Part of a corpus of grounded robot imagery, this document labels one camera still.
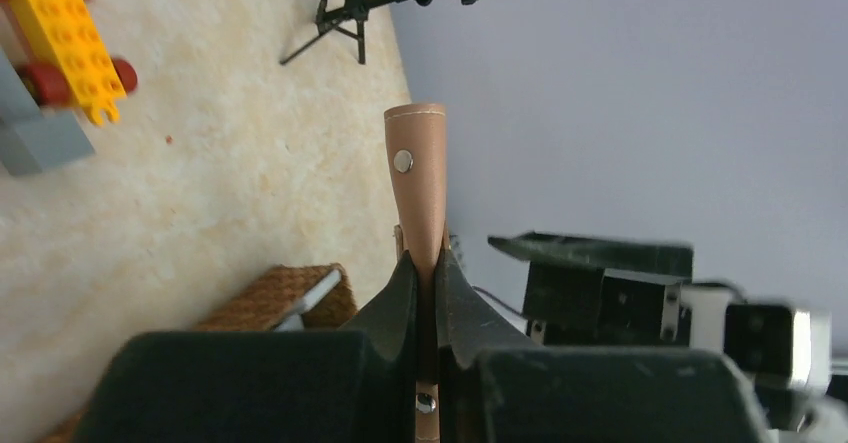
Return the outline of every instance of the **lego brick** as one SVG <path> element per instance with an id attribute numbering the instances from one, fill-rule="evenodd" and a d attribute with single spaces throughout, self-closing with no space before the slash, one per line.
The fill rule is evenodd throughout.
<path id="1" fill-rule="evenodd" d="M 72 94 L 95 124 L 101 111 L 110 121 L 120 115 L 115 100 L 126 91 L 84 0 L 9 0 L 9 7 L 35 57 L 58 68 Z"/>
<path id="2" fill-rule="evenodd" d="M 0 124 L 0 162 L 12 176 L 41 173 L 93 154 L 70 111 Z"/>
<path id="3" fill-rule="evenodd" d="M 26 120 L 39 115 L 41 110 L 4 54 L 0 58 L 0 121 Z"/>

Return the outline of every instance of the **white wall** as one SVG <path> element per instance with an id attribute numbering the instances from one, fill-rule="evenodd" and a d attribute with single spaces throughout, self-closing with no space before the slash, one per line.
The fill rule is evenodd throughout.
<path id="1" fill-rule="evenodd" d="M 848 348 L 848 0 L 392 11 L 413 98 L 449 110 L 472 281 L 521 303 L 491 233 L 685 239 L 698 276 L 829 308 Z"/>

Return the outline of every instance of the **screw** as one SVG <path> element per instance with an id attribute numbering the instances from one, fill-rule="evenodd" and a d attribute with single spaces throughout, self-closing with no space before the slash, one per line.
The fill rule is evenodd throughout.
<path id="1" fill-rule="evenodd" d="M 406 173 L 412 169 L 412 153 L 409 150 L 400 150 L 395 153 L 393 160 L 395 169 L 401 173 Z"/>
<path id="2" fill-rule="evenodd" d="M 415 409 L 429 415 L 436 411 L 436 399 L 427 393 L 418 393 L 415 395 Z"/>

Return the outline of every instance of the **floor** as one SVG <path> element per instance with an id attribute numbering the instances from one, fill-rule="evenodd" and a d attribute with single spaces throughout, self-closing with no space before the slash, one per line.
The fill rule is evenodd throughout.
<path id="1" fill-rule="evenodd" d="M 340 262 L 360 304 L 385 283 L 382 112 L 409 100 L 394 30 L 372 14 L 367 66 L 341 35 L 279 66 L 317 1 L 90 2 L 140 87 L 120 125 L 83 123 L 93 158 L 0 173 L 0 441 L 77 409 L 129 336 L 190 325 L 272 264 Z"/>

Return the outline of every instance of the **lego toy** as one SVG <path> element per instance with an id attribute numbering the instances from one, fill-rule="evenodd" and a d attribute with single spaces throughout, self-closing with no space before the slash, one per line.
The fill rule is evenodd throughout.
<path id="1" fill-rule="evenodd" d="M 84 0 L 5 0 L 32 60 L 17 69 L 39 106 L 78 107 L 95 125 L 102 113 L 120 120 L 115 100 L 135 90 L 138 76 L 112 58 Z"/>
<path id="2" fill-rule="evenodd" d="M 0 162 L 12 176 L 41 173 L 94 154 L 73 112 L 42 115 L 12 63 L 0 58 Z"/>

